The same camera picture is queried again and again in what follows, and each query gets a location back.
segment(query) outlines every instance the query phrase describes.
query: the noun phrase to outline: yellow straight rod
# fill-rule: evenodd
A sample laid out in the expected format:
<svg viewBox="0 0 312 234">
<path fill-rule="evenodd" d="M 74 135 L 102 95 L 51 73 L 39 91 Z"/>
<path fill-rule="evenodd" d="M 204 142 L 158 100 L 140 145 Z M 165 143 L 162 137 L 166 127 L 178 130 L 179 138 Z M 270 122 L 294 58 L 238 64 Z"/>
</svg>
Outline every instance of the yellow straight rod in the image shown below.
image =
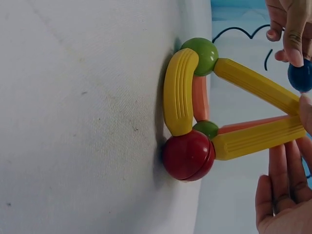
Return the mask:
<svg viewBox="0 0 312 234">
<path fill-rule="evenodd" d="M 299 97 L 259 73 L 228 58 L 219 58 L 214 73 L 258 96 L 288 115 L 299 114 Z"/>
<path fill-rule="evenodd" d="M 289 116 L 274 122 L 217 135 L 213 138 L 215 158 L 230 160 L 256 153 L 304 137 L 299 116 Z"/>
</svg>

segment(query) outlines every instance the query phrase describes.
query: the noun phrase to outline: green ball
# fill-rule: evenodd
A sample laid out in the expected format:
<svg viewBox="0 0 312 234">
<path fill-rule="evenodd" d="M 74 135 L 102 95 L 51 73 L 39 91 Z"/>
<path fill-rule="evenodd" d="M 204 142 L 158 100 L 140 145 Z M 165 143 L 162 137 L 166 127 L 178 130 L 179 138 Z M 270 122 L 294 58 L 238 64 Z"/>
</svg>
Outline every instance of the green ball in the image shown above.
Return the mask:
<svg viewBox="0 0 312 234">
<path fill-rule="evenodd" d="M 194 50 L 199 56 L 198 66 L 194 71 L 194 75 L 203 77 L 214 70 L 219 53 L 211 41 L 204 38 L 192 38 L 182 45 L 181 49 L 185 48 Z"/>
<path fill-rule="evenodd" d="M 210 140 L 218 135 L 218 126 L 210 121 L 200 121 L 193 127 L 194 130 L 205 134 Z"/>
</svg>

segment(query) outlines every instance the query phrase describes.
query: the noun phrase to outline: ridged yellow rod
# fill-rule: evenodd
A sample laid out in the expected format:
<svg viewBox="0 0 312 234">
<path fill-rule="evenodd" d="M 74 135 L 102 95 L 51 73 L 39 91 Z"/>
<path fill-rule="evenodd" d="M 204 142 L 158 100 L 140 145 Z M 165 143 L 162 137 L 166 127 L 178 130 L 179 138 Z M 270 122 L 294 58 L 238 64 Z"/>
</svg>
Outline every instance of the ridged yellow rod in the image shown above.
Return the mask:
<svg viewBox="0 0 312 234">
<path fill-rule="evenodd" d="M 163 112 L 165 123 L 175 137 L 192 130 L 192 81 L 198 60 L 195 51 L 182 49 L 173 55 L 167 68 L 163 89 Z"/>
<path fill-rule="evenodd" d="M 297 95 L 231 59 L 219 58 L 214 72 L 220 78 L 258 96 L 288 115 L 299 114 Z"/>
<path fill-rule="evenodd" d="M 299 116 L 217 135 L 212 142 L 217 160 L 230 160 L 304 137 Z"/>
</svg>

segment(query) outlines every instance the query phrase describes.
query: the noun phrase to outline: orange rod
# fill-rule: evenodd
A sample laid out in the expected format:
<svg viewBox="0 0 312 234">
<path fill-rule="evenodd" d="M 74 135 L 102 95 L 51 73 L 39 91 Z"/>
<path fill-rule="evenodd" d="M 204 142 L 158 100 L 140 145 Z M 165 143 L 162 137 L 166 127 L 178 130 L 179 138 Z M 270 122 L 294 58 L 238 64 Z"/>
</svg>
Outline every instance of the orange rod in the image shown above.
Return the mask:
<svg viewBox="0 0 312 234">
<path fill-rule="evenodd" d="M 270 122 L 280 120 L 280 119 L 284 119 L 287 117 L 288 116 L 278 116 L 278 117 L 258 119 L 258 120 L 254 120 L 254 121 L 243 122 L 243 123 L 235 123 L 235 124 L 225 125 L 218 130 L 218 135 L 237 131 L 237 130 L 241 130 L 241 129 L 254 127 L 254 126 L 257 126 L 260 124 L 264 124 L 264 123 L 270 123 Z"/>
<path fill-rule="evenodd" d="M 209 120 L 209 103 L 207 95 L 206 77 L 193 76 L 192 102 L 194 118 L 197 122 Z"/>
</svg>

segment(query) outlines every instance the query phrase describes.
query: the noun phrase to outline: blue ball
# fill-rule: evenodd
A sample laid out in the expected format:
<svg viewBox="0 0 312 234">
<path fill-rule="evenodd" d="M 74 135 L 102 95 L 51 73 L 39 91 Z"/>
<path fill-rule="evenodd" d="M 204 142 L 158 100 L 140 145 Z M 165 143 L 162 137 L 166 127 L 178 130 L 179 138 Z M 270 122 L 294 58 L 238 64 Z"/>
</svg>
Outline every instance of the blue ball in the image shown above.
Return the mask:
<svg viewBox="0 0 312 234">
<path fill-rule="evenodd" d="M 299 92 L 306 93 L 312 89 L 312 64 L 304 59 L 302 67 L 295 67 L 289 64 L 288 80 L 292 87 Z"/>
</svg>

